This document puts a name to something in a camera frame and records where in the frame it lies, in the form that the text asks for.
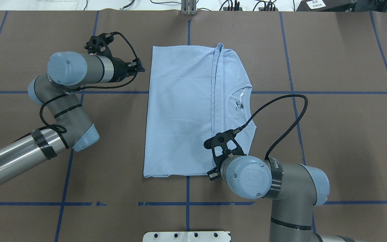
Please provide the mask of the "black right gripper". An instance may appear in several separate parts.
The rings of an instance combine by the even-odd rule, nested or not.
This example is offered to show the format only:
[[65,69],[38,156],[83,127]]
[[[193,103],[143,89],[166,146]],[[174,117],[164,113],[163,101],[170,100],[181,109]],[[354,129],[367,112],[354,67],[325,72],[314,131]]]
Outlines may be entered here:
[[207,172],[207,176],[208,176],[210,181],[214,181],[214,180],[216,180],[218,178],[224,179],[225,178],[224,165],[222,164],[220,166],[214,167],[213,170],[209,170]]

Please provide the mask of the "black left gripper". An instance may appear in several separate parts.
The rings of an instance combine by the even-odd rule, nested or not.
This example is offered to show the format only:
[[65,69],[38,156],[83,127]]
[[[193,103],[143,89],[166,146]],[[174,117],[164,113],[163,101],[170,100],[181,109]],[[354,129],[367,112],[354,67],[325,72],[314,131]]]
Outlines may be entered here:
[[138,75],[138,73],[145,72],[140,58],[136,58],[131,62],[125,62],[120,58],[113,57],[112,65],[114,68],[112,83],[120,82],[127,77],[135,77]]

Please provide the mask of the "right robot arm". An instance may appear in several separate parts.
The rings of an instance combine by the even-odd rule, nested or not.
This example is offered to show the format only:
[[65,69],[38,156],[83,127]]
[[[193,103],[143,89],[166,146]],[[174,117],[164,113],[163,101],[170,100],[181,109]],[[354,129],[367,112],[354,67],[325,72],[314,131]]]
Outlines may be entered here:
[[230,155],[207,172],[210,180],[223,179],[246,199],[272,200],[271,242],[353,242],[345,236],[313,232],[313,208],[324,205],[330,193],[327,175],[316,167]]

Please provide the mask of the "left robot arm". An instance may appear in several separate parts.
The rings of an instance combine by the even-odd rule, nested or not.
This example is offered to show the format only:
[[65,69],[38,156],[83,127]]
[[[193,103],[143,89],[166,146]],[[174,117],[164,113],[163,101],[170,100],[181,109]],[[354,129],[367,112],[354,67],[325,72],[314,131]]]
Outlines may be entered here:
[[120,82],[144,72],[140,58],[125,62],[111,55],[66,51],[51,55],[47,71],[28,86],[40,105],[44,126],[0,149],[0,185],[65,150],[81,151],[100,136],[76,93],[95,84]]

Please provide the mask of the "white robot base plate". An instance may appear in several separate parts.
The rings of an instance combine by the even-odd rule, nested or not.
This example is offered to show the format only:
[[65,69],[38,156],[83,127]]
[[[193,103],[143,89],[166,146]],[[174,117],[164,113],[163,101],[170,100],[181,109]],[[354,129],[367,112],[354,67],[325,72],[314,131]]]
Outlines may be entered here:
[[147,232],[143,242],[231,242],[227,231]]

